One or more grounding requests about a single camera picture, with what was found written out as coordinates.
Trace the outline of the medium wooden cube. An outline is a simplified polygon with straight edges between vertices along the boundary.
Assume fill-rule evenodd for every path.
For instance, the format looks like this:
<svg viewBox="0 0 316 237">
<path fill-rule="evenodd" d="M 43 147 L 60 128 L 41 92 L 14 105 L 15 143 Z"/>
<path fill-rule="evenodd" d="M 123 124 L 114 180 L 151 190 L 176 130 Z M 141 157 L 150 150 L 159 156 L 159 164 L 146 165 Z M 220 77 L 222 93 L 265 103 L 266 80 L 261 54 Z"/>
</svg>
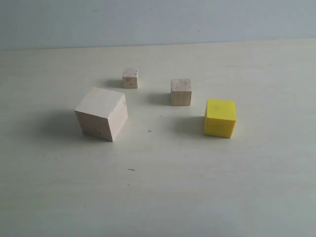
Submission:
<svg viewBox="0 0 316 237">
<path fill-rule="evenodd" d="M 171 105 L 190 106 L 192 99 L 192 85 L 190 79 L 171 80 Z"/>
</svg>

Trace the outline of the large pale wooden cube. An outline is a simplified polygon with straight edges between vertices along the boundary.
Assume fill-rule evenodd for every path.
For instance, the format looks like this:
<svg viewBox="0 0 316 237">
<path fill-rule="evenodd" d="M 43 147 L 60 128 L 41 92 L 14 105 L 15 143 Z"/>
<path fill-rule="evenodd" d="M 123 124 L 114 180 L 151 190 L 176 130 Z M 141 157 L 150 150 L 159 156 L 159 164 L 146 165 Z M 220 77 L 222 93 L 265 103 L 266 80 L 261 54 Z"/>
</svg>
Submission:
<svg viewBox="0 0 316 237">
<path fill-rule="evenodd" d="M 125 94 L 93 87 L 75 114 L 84 134 L 113 142 L 128 118 Z"/>
</svg>

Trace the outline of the yellow cube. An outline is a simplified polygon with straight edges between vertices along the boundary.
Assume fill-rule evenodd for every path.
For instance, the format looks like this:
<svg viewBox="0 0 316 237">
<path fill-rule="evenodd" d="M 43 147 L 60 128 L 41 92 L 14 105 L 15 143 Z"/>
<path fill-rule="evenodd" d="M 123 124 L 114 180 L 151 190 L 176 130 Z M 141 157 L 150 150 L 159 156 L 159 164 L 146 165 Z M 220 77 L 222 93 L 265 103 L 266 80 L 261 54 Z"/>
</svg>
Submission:
<svg viewBox="0 0 316 237">
<path fill-rule="evenodd" d="M 204 114 L 204 135 L 231 138 L 236 120 L 235 101 L 207 99 Z"/>
</svg>

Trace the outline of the small wooden cube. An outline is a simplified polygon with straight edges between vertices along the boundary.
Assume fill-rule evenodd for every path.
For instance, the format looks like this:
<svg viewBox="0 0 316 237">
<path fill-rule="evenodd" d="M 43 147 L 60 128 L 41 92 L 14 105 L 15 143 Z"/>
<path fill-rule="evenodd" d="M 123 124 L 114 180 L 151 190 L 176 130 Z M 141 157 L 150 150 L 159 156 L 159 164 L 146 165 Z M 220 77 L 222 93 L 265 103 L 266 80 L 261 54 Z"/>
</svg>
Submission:
<svg viewBox="0 0 316 237">
<path fill-rule="evenodd" d="M 125 69 L 123 71 L 122 81 L 124 88 L 138 88 L 138 69 Z"/>
</svg>

